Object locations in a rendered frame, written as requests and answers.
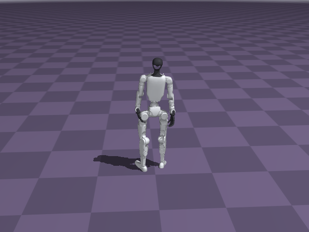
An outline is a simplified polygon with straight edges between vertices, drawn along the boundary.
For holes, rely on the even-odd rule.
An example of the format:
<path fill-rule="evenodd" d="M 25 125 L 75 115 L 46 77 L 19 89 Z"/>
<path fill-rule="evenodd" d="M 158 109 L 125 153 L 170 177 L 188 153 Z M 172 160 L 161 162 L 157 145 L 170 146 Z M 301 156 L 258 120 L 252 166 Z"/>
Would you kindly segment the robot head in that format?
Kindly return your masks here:
<path fill-rule="evenodd" d="M 155 68 L 154 68 L 154 65 L 156 65 L 157 67 L 160 66 L 160 68 L 159 68 L 159 69 L 155 69 Z M 154 73 L 153 73 L 151 76 L 153 76 L 153 77 L 161 77 L 162 75 L 160 74 L 159 71 L 160 71 L 162 65 L 163 65 L 163 61 L 162 61 L 161 58 L 154 58 L 154 59 L 153 59 L 153 69 L 154 69 Z"/>

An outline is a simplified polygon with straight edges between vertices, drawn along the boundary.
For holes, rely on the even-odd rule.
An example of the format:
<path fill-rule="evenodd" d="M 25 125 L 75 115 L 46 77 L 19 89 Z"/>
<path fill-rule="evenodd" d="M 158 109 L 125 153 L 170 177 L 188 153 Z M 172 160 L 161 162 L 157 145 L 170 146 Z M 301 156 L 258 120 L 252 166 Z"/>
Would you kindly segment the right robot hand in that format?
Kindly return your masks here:
<path fill-rule="evenodd" d="M 172 114 L 170 114 L 170 115 L 171 115 L 171 117 L 170 117 L 170 120 L 168 121 L 168 123 L 170 122 L 170 124 L 168 125 L 169 127 L 171 127 L 171 126 L 174 125 L 174 121 L 175 121 L 175 117 L 174 117 L 175 111 L 173 110 L 173 111 L 172 111 Z"/>

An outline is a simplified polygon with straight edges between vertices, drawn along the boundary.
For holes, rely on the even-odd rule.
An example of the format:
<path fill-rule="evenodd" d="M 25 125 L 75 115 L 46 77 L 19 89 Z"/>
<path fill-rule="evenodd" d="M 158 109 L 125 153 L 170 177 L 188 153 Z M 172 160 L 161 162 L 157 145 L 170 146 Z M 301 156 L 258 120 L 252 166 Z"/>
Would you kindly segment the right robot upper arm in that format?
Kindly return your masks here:
<path fill-rule="evenodd" d="M 168 99 L 173 99 L 173 82 L 172 82 L 172 78 L 169 77 L 169 76 L 165 76 L 166 78 L 166 83 L 167 83 L 167 90 L 168 90 L 168 93 L 167 93 L 167 98 Z"/>

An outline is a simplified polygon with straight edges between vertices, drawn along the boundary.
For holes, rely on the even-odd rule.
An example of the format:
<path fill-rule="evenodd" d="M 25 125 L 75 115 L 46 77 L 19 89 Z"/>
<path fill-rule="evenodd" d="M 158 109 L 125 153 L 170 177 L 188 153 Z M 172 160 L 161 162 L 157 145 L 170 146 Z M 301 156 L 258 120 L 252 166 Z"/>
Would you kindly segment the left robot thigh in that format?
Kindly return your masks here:
<path fill-rule="evenodd" d="M 138 122 L 139 138 L 140 140 L 143 138 L 145 140 L 145 145 L 148 145 L 150 140 L 148 137 L 146 137 L 146 128 L 147 128 L 147 119 L 149 116 L 149 110 L 141 111 L 140 116 L 141 116 L 141 119 L 146 122 L 145 123 L 141 122 L 141 120 L 139 119 L 139 122 Z"/>

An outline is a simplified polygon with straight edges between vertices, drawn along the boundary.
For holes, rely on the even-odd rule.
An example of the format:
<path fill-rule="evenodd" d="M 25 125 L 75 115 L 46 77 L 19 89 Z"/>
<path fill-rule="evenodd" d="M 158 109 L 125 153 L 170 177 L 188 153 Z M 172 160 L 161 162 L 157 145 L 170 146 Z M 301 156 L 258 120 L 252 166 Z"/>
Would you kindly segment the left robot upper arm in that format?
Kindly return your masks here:
<path fill-rule="evenodd" d="M 142 97 L 142 96 L 144 95 L 144 92 L 143 92 L 143 90 L 144 90 L 144 85 L 145 85 L 144 82 L 147 81 L 147 77 L 148 77 L 148 75 L 142 75 L 142 76 L 140 77 L 140 81 L 139 81 L 139 90 L 138 90 L 138 92 L 139 92 L 139 97 Z"/>

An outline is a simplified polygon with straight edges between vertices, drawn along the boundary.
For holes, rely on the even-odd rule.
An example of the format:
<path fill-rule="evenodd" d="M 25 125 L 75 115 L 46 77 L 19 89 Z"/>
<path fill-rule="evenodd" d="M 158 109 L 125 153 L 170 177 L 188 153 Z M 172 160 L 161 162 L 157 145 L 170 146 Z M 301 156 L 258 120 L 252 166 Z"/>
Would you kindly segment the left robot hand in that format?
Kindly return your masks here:
<path fill-rule="evenodd" d="M 141 120 L 141 122 L 144 122 L 144 123 L 146 122 L 141 119 L 139 108 L 136 109 L 136 114 L 138 115 L 138 118 Z"/>

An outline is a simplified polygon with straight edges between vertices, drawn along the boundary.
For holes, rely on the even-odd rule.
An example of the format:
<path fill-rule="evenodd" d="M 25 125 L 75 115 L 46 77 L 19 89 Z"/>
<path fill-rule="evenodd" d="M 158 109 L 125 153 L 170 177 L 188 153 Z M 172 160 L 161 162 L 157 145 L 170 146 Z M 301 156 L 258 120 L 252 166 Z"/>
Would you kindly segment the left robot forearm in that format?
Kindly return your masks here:
<path fill-rule="evenodd" d="M 135 104 L 136 107 L 135 107 L 135 111 L 136 111 L 137 108 L 139 108 L 139 110 L 140 110 L 141 100 L 142 100 L 142 98 L 139 97 L 139 92 L 137 91 L 137 93 L 136 93 L 136 104 Z"/>

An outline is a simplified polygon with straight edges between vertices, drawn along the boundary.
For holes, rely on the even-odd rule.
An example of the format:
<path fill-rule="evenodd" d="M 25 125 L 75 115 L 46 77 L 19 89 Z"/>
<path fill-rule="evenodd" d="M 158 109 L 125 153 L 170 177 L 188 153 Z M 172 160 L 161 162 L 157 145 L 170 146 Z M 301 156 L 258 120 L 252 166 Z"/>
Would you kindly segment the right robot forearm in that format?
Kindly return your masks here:
<path fill-rule="evenodd" d="M 174 109 L 174 94 L 172 93 L 172 95 L 173 95 L 173 99 L 169 100 L 169 112 L 170 112 L 170 114 L 172 114 L 173 110 L 175 111 L 175 109 Z"/>

